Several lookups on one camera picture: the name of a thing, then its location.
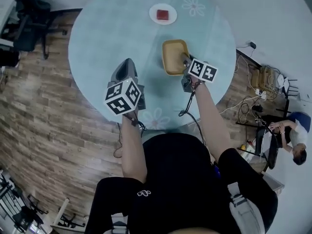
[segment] white logo on shirt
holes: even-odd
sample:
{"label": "white logo on shirt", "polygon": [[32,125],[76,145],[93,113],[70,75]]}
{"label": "white logo on shirt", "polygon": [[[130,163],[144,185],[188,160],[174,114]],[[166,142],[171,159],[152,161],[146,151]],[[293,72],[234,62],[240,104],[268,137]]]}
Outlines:
{"label": "white logo on shirt", "polygon": [[137,193],[137,195],[139,197],[141,197],[142,195],[147,197],[149,194],[151,194],[151,192],[150,191],[146,191],[146,190],[143,190],[143,191]]}

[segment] yellow tray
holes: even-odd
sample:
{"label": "yellow tray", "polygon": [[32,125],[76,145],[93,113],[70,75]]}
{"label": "yellow tray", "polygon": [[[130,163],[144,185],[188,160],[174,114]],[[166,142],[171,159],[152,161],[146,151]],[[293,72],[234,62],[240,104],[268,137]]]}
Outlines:
{"label": "yellow tray", "polygon": [[181,59],[182,53],[190,57],[186,42],[183,40],[168,40],[162,44],[162,63],[168,75],[183,75],[185,66]]}

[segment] white shirt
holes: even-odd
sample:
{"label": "white shirt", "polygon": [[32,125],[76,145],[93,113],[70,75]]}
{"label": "white shirt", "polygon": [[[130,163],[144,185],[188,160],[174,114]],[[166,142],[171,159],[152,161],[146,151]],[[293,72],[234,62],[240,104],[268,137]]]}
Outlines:
{"label": "white shirt", "polygon": [[292,142],[292,146],[296,146],[297,144],[305,144],[307,146],[308,142],[308,132],[307,130],[300,124],[298,120],[296,120],[296,128],[291,129],[289,133],[289,137]]}

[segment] checkered tablecloth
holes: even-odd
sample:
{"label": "checkered tablecloth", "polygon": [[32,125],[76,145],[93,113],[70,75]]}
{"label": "checkered tablecloth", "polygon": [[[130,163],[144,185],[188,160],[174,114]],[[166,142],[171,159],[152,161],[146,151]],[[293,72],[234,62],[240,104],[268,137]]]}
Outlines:
{"label": "checkered tablecloth", "polygon": [[[171,25],[158,25],[149,9],[167,3],[177,11]],[[108,120],[121,122],[103,104],[103,94],[113,71],[131,58],[139,84],[145,86],[146,110],[140,120],[149,129],[172,129],[189,123],[178,117],[190,94],[183,92],[182,77],[168,76],[162,65],[162,44],[183,39],[196,58],[218,68],[207,84],[215,103],[227,91],[235,69],[235,42],[228,22],[211,0],[92,0],[78,16],[70,38],[69,62],[83,95]],[[196,100],[190,108],[199,117]]]}

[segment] black t-shirt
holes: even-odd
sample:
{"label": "black t-shirt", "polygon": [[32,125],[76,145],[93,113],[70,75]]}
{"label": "black t-shirt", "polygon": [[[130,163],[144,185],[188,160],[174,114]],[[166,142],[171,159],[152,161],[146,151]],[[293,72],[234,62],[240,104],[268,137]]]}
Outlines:
{"label": "black t-shirt", "polygon": [[227,185],[238,182],[241,193],[259,208],[266,231],[277,209],[277,196],[235,149],[219,159],[219,178],[206,147],[186,134],[158,135],[143,144],[146,183],[132,178],[103,179],[86,228],[102,234],[112,228],[111,215],[128,215],[131,234],[169,233],[202,227],[221,234],[240,233],[231,215]]}

